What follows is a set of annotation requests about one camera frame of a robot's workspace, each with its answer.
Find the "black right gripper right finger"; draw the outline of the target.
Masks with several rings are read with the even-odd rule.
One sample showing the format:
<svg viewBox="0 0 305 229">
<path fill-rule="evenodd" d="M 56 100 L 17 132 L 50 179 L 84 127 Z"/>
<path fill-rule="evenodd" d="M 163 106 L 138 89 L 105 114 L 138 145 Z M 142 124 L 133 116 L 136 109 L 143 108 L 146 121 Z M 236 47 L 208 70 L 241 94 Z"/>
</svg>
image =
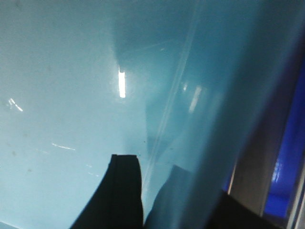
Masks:
<svg viewBox="0 0 305 229">
<path fill-rule="evenodd" d="M 277 229 L 270 221 L 256 215 L 222 191 L 217 206 L 209 218 L 211 229 Z"/>
</svg>

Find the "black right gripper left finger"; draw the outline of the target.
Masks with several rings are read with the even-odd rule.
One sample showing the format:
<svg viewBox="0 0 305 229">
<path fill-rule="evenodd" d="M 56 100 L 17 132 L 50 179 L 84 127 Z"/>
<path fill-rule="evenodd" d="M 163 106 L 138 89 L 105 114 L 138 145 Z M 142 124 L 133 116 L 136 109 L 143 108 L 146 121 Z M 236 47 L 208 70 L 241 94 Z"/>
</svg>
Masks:
<svg viewBox="0 0 305 229">
<path fill-rule="evenodd" d="M 112 155 L 93 196 L 72 229 L 142 229 L 142 177 L 136 155 Z"/>
</svg>

